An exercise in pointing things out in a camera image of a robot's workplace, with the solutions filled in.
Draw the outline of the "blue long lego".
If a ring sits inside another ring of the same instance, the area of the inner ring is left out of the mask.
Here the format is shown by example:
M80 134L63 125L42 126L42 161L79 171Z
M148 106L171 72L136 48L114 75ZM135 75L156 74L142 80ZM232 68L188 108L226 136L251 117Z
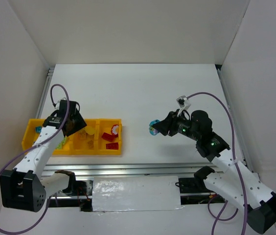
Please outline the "blue long lego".
M36 133L41 133L41 130L42 130L42 126L37 126L37 127L35 127L35 132Z

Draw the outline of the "red rectangular lego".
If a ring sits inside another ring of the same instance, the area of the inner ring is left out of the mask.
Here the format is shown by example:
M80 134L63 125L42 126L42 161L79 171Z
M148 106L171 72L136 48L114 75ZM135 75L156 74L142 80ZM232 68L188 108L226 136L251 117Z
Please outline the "red rectangular lego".
M112 135L112 134L108 134L106 132L104 132L101 136L101 138L105 141L108 141L108 142L113 142L115 140L115 136Z

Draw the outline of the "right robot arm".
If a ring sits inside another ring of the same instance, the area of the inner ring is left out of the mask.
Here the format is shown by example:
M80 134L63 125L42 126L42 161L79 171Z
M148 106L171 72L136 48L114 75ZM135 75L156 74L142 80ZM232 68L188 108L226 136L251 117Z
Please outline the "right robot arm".
M219 194L242 213L247 224L257 233L264 234L276 223L276 192L263 184L240 160L234 158L231 148L212 130L212 120L205 111L169 112L162 120L150 123L153 135L182 134L196 142L199 154L218 167L223 175L210 167L203 167L195 177L205 188Z

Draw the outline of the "red arched lego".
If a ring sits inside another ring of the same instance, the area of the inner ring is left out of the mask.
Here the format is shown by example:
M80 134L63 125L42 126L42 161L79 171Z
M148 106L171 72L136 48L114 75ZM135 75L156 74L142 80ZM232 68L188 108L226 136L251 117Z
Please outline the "red arched lego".
M117 136L119 133L119 125L115 124L111 127L111 135Z

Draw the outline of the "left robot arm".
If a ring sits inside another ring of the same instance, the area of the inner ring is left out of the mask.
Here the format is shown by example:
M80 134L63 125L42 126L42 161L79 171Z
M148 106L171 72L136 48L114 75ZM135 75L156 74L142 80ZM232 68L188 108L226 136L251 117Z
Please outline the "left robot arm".
M64 138L87 126L79 110L78 102L61 100L56 110L44 120L33 149L27 151L12 170L4 170L0 174L4 207L38 212L45 201L57 192L73 194L77 191L78 182L71 171L57 170L45 179L41 175Z

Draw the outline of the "yellow rounded lego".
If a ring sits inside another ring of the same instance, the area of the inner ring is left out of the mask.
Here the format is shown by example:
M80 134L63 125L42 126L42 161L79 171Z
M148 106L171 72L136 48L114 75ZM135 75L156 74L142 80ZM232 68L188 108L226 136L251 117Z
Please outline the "yellow rounded lego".
M84 130L90 136L93 136L95 134L95 128L92 126L86 126Z

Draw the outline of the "yellow lego brick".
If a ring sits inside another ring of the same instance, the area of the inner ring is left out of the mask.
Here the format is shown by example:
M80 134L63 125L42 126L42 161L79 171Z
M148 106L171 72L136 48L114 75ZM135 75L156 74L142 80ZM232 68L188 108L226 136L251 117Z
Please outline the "yellow lego brick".
M83 140L86 139L86 137L87 137L87 133L86 133L85 130L81 130L81 131L78 132L78 139L79 140L83 141Z

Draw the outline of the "teal decorated round lego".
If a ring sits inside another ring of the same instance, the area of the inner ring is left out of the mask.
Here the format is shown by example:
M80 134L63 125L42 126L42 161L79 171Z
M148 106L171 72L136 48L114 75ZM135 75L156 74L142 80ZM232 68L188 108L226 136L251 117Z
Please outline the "teal decorated round lego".
M149 133L152 135L152 136L155 136L158 134L158 131L153 127L154 124L158 123L159 120L156 119L156 120L153 120L149 123Z

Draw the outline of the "light green lego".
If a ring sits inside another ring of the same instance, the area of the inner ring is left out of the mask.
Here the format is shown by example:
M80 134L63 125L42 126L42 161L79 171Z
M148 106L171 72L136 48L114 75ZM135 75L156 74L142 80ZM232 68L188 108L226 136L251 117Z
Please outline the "light green lego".
M69 141L68 137L64 137L64 139L62 140L62 144L66 144Z

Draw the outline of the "pale green small lego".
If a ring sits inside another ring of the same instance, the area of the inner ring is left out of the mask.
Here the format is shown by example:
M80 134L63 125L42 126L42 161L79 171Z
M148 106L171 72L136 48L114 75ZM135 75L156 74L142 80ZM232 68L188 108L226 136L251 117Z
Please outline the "pale green small lego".
M57 147L56 147L56 149L61 150L62 149L62 144L61 143L58 144Z

